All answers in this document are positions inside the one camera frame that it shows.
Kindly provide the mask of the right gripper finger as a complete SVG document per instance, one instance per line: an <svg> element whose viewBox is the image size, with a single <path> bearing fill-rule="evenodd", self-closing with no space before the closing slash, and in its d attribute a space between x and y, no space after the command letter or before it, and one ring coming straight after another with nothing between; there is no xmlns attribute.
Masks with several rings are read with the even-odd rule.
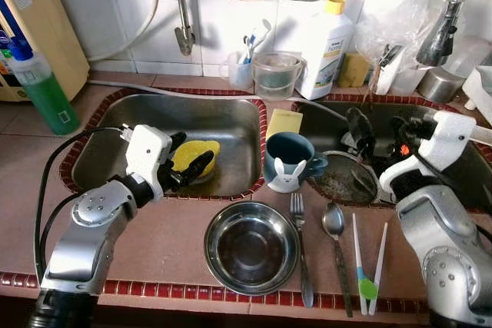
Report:
<svg viewBox="0 0 492 328"><path fill-rule="evenodd" d="M362 162L375 162L374 149L376 147L376 138L371 121L358 108L348 109L345 117L347 118L348 134L351 138L351 149L349 152L362 160Z"/></svg>
<svg viewBox="0 0 492 328"><path fill-rule="evenodd" d="M421 127L422 118L393 116L390 118L390 127L393 131L394 145L418 146L419 138L416 131Z"/></svg>

